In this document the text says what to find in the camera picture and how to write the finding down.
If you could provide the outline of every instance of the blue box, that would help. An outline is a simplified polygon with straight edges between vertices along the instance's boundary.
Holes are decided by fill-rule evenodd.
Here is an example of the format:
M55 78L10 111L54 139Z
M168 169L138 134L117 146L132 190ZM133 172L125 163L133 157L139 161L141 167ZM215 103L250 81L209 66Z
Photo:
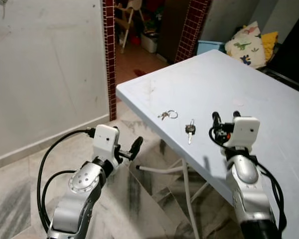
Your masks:
M216 50L226 53L225 43L223 43L223 42L198 41L197 55L202 54L207 51L210 51L210 50L213 50L213 49L216 49Z

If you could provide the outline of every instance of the brick doorframe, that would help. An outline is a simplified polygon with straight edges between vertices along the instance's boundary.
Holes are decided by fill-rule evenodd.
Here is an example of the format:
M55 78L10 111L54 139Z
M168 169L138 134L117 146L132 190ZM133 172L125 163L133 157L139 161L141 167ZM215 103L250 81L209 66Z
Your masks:
M195 46L206 21L212 0L190 0L175 62L195 55ZM102 0L106 75L110 120L116 119L116 52L114 31L114 0Z

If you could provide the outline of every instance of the dinosaur print pillow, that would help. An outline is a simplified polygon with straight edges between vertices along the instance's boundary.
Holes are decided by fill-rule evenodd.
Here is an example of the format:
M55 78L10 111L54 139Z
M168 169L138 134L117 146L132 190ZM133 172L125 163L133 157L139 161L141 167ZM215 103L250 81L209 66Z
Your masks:
M238 31L225 44L225 49L229 56L255 69L266 65L261 33L256 21Z

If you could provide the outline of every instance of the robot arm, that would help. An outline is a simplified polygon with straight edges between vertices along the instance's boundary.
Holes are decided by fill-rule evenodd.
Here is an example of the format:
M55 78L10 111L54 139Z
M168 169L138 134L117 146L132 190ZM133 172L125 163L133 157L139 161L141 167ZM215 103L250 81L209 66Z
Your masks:
M139 137L130 151L120 150L119 130L98 125L95 130L94 160L85 162L70 178L67 191L59 201L51 220L48 239L84 239L92 209L101 195L106 178L123 162L122 157L133 160L140 150Z
M257 159L249 153L256 141L260 122L254 117L241 117L234 112L232 123L221 123L213 115L212 140L221 146L227 159L226 182L233 193L233 206L246 239L281 239L269 200L262 187L262 176L255 165Z

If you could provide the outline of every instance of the yellow cushion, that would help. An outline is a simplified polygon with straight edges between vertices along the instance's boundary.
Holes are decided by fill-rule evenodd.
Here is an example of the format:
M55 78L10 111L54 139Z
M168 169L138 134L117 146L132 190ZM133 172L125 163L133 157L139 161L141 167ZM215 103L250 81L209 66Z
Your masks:
M271 32L261 36L261 40L263 41L263 46L265 50L265 58L266 62L268 62L273 55L274 46L277 42L278 32Z

